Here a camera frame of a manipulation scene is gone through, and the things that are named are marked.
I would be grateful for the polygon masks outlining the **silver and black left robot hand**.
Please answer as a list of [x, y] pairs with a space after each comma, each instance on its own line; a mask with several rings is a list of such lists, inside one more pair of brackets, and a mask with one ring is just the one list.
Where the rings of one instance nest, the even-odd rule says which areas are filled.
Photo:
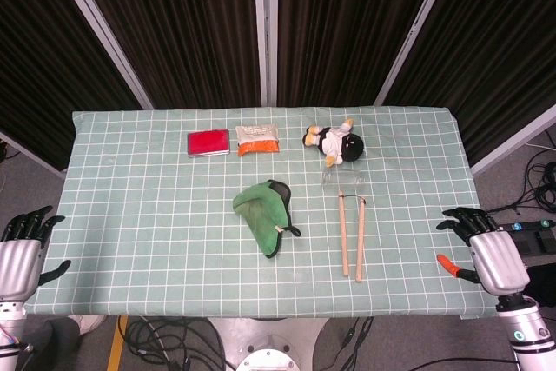
[[1, 301], [25, 303], [36, 289], [66, 273], [70, 260], [44, 272], [53, 228], [65, 217], [46, 215], [50, 205], [12, 218], [1, 233]]

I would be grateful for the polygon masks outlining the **silver and black right robot hand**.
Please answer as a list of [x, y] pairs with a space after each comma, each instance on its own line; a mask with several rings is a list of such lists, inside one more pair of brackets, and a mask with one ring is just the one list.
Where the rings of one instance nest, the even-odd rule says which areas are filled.
[[467, 246], [473, 268], [455, 265], [438, 254], [437, 262], [453, 277], [479, 284], [490, 295], [501, 297], [522, 292], [530, 282], [524, 262], [509, 233], [484, 210], [447, 209], [438, 230], [452, 230]]

